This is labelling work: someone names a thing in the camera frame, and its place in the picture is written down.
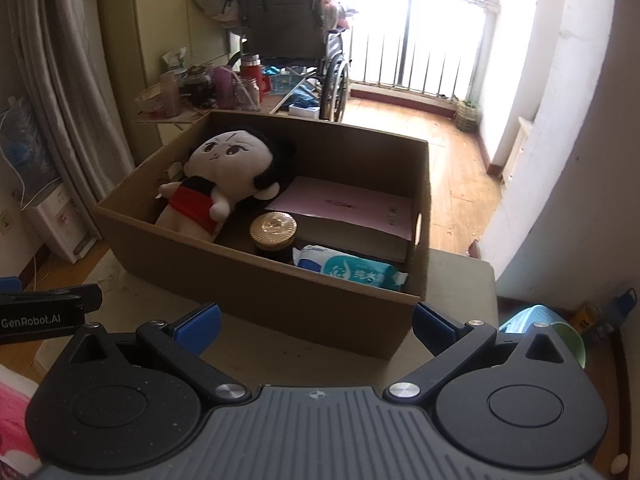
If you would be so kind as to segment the blue white wipes pack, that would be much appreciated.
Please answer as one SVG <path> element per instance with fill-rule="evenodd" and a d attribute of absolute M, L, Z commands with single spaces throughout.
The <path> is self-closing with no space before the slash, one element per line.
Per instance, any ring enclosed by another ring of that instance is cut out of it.
<path fill-rule="evenodd" d="M 387 290 L 401 290 L 408 278 L 389 263 L 379 262 L 337 250 L 306 245 L 293 249 L 293 263 L 301 269 Z"/>

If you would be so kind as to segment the pink paper booklet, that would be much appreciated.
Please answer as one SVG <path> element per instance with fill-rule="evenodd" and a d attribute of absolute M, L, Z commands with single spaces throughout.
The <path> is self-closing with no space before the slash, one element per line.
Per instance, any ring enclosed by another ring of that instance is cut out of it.
<path fill-rule="evenodd" d="M 297 177 L 268 210 L 339 221 L 410 240 L 411 200 L 331 181 Z"/>

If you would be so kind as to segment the gold lid round tin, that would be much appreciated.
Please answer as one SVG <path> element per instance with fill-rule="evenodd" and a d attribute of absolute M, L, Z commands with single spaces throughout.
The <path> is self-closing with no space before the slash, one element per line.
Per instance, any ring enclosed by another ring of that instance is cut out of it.
<path fill-rule="evenodd" d="M 255 254 L 282 263 L 290 263 L 293 259 L 296 233 L 296 220 L 280 211 L 266 212 L 250 225 Z"/>

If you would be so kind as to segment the plush doll black hair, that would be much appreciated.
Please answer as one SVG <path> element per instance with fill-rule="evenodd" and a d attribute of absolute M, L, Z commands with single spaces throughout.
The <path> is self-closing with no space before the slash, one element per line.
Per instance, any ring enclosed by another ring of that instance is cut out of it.
<path fill-rule="evenodd" d="M 182 181 L 158 189 L 166 206 L 155 225 L 206 242 L 215 240 L 237 203 L 273 200 L 283 182 L 270 142 L 250 129 L 208 139 L 191 154 L 183 172 Z"/>

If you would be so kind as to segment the brown cardboard box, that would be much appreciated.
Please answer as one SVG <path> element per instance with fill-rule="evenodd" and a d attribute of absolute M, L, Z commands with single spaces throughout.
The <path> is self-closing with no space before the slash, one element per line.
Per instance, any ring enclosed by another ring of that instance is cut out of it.
<path fill-rule="evenodd" d="M 158 189 L 173 162 L 205 140 L 253 128 L 288 156 L 293 174 L 408 198 L 411 228 L 397 292 L 332 278 L 258 256 L 248 227 L 254 204 L 235 208 L 212 242 L 156 225 Z M 335 122 L 215 110 L 183 130 L 126 177 L 93 214 L 131 274 L 224 313 L 316 344 L 387 359 L 408 333 L 427 289 L 431 189 L 428 145 L 398 134 Z"/>

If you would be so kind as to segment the white water dispenser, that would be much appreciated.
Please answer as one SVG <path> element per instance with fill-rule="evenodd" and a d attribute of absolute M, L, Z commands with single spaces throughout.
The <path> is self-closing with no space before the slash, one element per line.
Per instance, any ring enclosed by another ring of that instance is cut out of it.
<path fill-rule="evenodd" d="M 96 242 L 61 181 L 45 186 L 24 213 L 50 251 L 71 264 L 85 258 Z"/>

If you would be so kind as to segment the green plastic cup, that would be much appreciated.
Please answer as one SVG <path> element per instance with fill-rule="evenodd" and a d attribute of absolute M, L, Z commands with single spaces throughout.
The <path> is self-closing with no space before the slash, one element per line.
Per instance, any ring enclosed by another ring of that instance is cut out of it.
<path fill-rule="evenodd" d="M 574 328 L 564 322 L 554 322 L 551 327 L 555 333 L 559 335 L 567 349 L 574 356 L 581 368 L 585 368 L 587 364 L 587 351 L 585 343 Z"/>

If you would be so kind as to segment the blue water jug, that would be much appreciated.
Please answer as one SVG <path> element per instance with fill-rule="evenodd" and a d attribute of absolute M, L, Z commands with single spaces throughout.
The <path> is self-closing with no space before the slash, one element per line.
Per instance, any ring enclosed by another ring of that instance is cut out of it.
<path fill-rule="evenodd" d="M 20 182 L 20 208 L 24 210 L 60 175 L 47 139 L 27 96 L 1 115 L 1 156 Z"/>

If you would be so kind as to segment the potted plant by window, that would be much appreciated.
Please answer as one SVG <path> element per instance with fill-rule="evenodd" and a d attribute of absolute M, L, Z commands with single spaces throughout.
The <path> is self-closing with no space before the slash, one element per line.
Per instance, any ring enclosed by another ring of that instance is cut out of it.
<path fill-rule="evenodd" d="M 454 113 L 457 129 L 466 133 L 476 133 L 480 124 L 480 109 L 470 100 L 458 101 Z"/>

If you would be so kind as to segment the purple plastic bottle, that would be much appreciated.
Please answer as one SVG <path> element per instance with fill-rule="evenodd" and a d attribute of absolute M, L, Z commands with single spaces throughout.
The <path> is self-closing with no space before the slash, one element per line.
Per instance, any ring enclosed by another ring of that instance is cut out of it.
<path fill-rule="evenodd" d="M 233 110 L 235 108 L 235 73 L 233 70 L 227 65 L 212 67 L 210 76 L 212 76 L 216 91 L 217 106 L 221 110 Z"/>

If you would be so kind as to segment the dark glass teapot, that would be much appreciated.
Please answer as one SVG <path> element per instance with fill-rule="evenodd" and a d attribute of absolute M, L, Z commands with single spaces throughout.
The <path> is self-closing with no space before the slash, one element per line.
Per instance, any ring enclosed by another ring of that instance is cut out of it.
<path fill-rule="evenodd" d="M 181 94 L 195 107 L 210 107 L 214 84 L 204 65 L 193 65 L 181 81 Z"/>

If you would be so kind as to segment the red thermos bottle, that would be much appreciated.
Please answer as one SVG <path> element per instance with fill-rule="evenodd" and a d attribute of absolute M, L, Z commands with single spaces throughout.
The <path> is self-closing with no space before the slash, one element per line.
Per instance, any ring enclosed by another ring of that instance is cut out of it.
<path fill-rule="evenodd" d="M 264 78 L 262 78 L 262 63 L 258 54 L 243 54 L 241 56 L 240 74 L 242 77 L 254 78 L 259 90 L 259 101 L 264 95 Z"/>

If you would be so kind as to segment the beige curtain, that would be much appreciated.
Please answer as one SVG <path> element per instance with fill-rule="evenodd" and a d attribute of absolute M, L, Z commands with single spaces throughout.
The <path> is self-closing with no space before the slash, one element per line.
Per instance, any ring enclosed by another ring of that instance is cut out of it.
<path fill-rule="evenodd" d="M 94 236 L 94 208 L 132 170 L 108 79 L 96 0 L 8 0 L 17 65 L 67 191 Z"/>

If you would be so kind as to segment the green wooden wardrobe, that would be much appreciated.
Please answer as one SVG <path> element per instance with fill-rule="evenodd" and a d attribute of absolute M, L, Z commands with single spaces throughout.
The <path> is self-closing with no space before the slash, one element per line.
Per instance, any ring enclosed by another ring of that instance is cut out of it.
<path fill-rule="evenodd" d="M 122 128 L 138 164 L 180 132 L 138 122 L 137 96 L 160 81 L 162 56 L 186 50 L 186 65 L 220 65 L 230 58 L 229 34 L 193 0 L 98 0 L 108 74 Z"/>

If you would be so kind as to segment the wall power socket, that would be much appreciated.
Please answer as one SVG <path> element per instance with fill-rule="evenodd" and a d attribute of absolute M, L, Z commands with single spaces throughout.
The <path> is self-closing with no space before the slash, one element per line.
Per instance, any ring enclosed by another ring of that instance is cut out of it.
<path fill-rule="evenodd" d="M 13 226 L 13 217 L 9 208 L 3 209 L 0 212 L 0 234 L 6 235 Z"/>

